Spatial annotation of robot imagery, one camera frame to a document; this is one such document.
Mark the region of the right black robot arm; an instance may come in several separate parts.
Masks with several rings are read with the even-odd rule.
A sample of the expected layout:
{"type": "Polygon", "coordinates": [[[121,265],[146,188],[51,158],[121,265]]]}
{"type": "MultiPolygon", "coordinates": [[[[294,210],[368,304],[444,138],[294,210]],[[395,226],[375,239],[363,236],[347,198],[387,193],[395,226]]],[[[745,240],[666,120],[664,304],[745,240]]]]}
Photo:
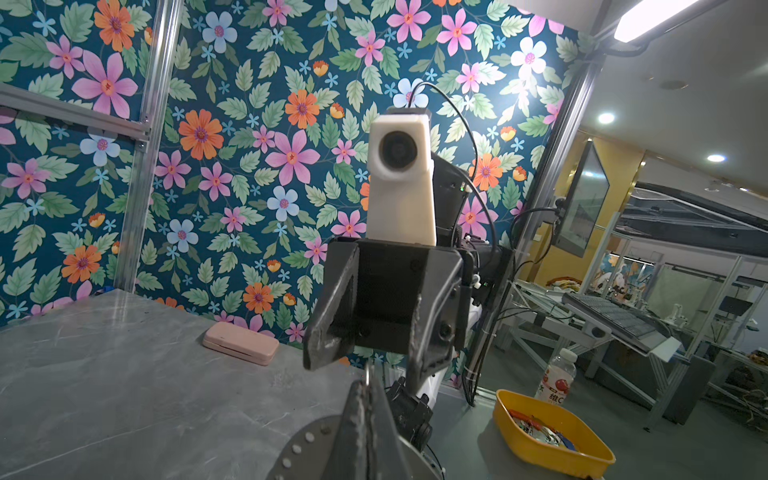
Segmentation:
{"type": "Polygon", "coordinates": [[[418,451],[432,433],[422,388],[463,349],[470,309],[499,304],[511,250],[458,226],[469,176],[439,155],[435,163],[436,246],[339,237],[328,246],[323,288],[306,326],[304,366],[316,370],[365,347],[407,358],[385,393],[398,433],[418,451]]]}

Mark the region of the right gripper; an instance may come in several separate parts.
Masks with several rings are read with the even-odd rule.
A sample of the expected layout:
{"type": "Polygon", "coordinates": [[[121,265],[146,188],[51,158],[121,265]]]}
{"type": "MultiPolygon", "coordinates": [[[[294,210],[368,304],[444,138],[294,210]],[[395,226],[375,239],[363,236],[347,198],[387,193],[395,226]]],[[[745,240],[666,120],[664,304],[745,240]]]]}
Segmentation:
{"type": "Polygon", "coordinates": [[[328,366],[356,342],[408,354],[406,390],[417,393],[465,345],[473,274],[474,256],[463,248],[333,240],[303,340],[304,368],[328,366]]]}

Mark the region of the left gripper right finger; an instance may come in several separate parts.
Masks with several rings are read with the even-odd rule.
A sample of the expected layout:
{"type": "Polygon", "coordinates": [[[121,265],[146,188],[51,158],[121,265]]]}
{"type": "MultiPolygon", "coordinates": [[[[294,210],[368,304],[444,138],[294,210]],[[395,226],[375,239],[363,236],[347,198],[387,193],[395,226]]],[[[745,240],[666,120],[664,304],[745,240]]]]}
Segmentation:
{"type": "Polygon", "coordinates": [[[411,479],[381,382],[367,372],[367,478],[411,479]]]}

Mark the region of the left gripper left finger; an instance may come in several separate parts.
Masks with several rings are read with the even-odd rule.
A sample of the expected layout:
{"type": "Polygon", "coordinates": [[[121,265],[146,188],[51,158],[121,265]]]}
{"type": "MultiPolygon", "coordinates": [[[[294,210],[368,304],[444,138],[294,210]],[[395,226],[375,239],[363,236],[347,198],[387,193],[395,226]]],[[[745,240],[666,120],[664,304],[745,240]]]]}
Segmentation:
{"type": "Polygon", "coordinates": [[[322,479],[366,479],[368,474],[368,389],[363,381],[352,383],[322,479]]]}

